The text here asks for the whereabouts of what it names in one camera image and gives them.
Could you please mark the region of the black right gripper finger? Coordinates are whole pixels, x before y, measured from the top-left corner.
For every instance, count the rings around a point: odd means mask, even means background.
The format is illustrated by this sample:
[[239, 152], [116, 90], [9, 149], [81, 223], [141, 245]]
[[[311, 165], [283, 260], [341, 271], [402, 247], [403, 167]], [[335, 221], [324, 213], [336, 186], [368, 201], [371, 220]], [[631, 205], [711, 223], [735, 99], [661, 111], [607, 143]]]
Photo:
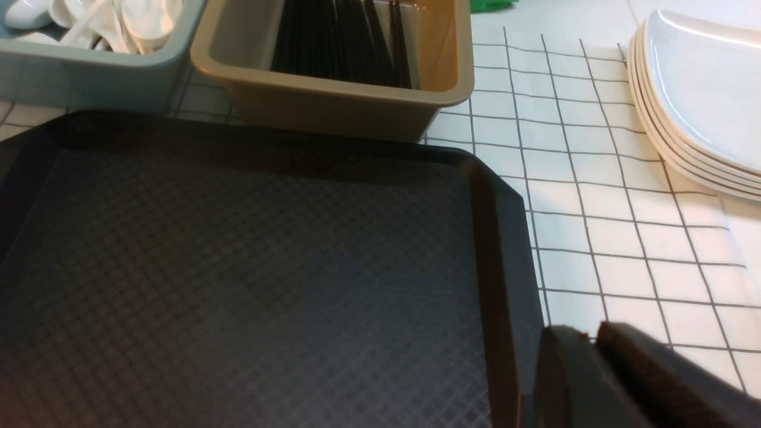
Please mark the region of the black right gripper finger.
[[619, 322], [602, 322], [595, 341], [544, 328], [533, 403], [539, 427], [760, 425], [757, 398]]

